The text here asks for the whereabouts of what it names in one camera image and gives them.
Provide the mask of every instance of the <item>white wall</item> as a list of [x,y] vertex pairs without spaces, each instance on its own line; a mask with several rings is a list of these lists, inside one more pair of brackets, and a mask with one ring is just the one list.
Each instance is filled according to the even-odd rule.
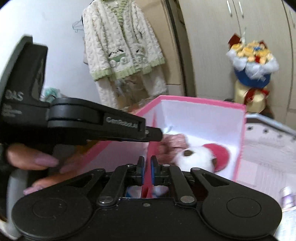
[[24,34],[47,45],[45,84],[68,97],[100,102],[96,85],[83,63],[83,31],[72,23],[91,0],[10,0],[0,10],[0,75]]

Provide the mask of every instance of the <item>pink hat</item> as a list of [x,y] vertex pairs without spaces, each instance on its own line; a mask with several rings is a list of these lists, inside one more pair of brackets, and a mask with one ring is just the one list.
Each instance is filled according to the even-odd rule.
[[215,165],[215,172],[223,170],[229,163],[228,149],[214,143],[204,144],[203,146],[210,149],[216,157],[217,163]]

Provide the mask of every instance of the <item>sweater sleeve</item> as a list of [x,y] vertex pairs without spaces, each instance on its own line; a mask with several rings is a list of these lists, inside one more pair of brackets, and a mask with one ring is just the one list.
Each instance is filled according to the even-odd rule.
[[155,33],[139,6],[132,1],[133,28],[139,43],[147,46],[148,62],[154,67],[165,63]]
[[100,30],[102,19],[92,5],[83,11],[82,17],[89,72],[94,80],[110,76],[112,71],[104,52],[107,48],[106,39]]

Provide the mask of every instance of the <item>hanging clothes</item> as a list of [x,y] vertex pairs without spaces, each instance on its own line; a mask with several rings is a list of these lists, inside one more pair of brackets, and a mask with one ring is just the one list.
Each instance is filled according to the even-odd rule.
[[82,14],[90,74],[102,104],[113,108],[119,106],[114,81],[136,73],[149,96],[166,93],[162,70],[154,68],[165,59],[149,22],[134,0],[117,2],[94,0]]

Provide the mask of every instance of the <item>black device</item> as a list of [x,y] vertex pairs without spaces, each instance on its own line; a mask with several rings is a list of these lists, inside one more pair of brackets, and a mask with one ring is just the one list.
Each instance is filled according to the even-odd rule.
[[[24,37],[0,81],[0,140],[20,142],[48,153],[56,144],[83,145],[88,139],[160,141],[162,132],[145,119],[74,98],[51,104],[39,100],[47,47]],[[11,172],[1,155],[0,178],[6,194]],[[164,198],[125,198],[141,186],[144,158],[114,172],[95,169],[21,198],[11,217],[18,240],[276,240],[278,203],[263,193],[199,168],[182,172],[152,157],[154,185],[169,187]]]

